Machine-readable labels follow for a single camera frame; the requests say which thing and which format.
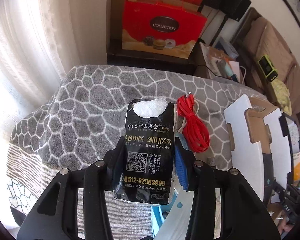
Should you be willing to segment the yellow checked cloth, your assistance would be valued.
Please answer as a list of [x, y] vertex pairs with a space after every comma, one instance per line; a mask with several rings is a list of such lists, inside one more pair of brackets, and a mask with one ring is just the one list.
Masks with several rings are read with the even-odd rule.
[[292, 114], [292, 105], [290, 101], [290, 92], [287, 86], [278, 78], [271, 82], [271, 86], [274, 90], [275, 96], [279, 103], [281, 110], [288, 114]]

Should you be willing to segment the right black speaker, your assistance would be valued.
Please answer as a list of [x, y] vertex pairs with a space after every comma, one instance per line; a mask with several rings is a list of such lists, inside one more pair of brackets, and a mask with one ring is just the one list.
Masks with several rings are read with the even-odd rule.
[[219, 10], [224, 14], [223, 20], [212, 38], [209, 46], [212, 46], [223, 29], [225, 23], [230, 18], [239, 22], [245, 15], [246, 11], [251, 5], [251, 0], [222, 0]]

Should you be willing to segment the brown sofa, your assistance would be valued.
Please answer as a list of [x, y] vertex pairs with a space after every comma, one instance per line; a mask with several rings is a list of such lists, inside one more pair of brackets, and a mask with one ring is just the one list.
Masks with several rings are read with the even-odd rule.
[[278, 72], [277, 78], [289, 89], [291, 116], [300, 113], [300, 66], [271, 22], [255, 8], [249, 8], [231, 43], [239, 53], [238, 61], [247, 70], [245, 84], [265, 95], [275, 106], [279, 106], [271, 82], [266, 80], [258, 65], [258, 60], [267, 54]]

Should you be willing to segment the dark grey pouch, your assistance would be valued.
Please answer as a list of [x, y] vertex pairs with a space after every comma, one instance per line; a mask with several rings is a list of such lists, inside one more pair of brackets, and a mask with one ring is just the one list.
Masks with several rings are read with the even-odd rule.
[[170, 212], [154, 239], [186, 239], [186, 233], [192, 212], [194, 191], [180, 190]]

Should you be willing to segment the cardboard tray box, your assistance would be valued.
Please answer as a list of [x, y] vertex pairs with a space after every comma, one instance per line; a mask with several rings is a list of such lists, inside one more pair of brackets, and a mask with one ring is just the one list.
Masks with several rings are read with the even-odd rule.
[[293, 178], [289, 139], [283, 133], [284, 116], [279, 107], [244, 94], [224, 110], [224, 117], [232, 166], [243, 174], [260, 200], [278, 202], [271, 185], [276, 182], [286, 188]]

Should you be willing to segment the red collection gift bag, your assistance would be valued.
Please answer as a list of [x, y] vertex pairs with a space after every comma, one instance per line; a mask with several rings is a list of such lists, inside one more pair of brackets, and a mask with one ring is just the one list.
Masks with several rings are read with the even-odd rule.
[[122, 49], [188, 59], [207, 22], [202, 14], [148, 0], [126, 0]]

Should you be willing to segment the grey patterned blanket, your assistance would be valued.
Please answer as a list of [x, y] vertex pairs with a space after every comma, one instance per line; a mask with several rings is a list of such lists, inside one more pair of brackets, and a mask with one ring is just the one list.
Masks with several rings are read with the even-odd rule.
[[232, 166], [224, 110], [241, 95], [260, 97], [247, 86], [221, 79], [133, 67], [74, 67], [50, 100], [14, 127], [7, 155], [7, 192], [17, 223], [64, 167], [72, 171], [102, 159], [125, 135], [133, 99], [176, 102], [193, 94], [197, 114], [210, 134], [210, 147], [198, 159], [214, 157], [218, 169]]

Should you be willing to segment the black tissue pack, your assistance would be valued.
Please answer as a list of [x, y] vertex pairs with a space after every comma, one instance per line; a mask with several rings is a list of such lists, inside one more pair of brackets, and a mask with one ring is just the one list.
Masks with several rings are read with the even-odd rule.
[[174, 166], [174, 104], [166, 99], [132, 100], [125, 122], [125, 155], [114, 198], [167, 205]]

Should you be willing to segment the cluttered cardboard box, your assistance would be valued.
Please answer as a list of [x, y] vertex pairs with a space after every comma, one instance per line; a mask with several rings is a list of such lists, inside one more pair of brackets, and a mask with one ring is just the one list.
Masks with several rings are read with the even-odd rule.
[[206, 67], [210, 76], [222, 77], [228, 80], [243, 84], [246, 76], [246, 69], [239, 65], [224, 51], [199, 43]]

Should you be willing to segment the green portable radio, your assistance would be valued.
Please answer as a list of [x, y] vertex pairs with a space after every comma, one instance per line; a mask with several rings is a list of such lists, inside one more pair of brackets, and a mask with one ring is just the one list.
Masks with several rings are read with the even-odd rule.
[[267, 81], [272, 82], [278, 77], [278, 72], [274, 68], [270, 57], [267, 54], [264, 54], [259, 60], [258, 65], [261, 68], [263, 74]]

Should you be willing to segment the white curtain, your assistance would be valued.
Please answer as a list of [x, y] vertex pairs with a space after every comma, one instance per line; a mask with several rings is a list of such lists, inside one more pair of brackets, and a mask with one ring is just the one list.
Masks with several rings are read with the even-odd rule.
[[0, 144], [70, 69], [106, 64], [110, 0], [0, 0]]

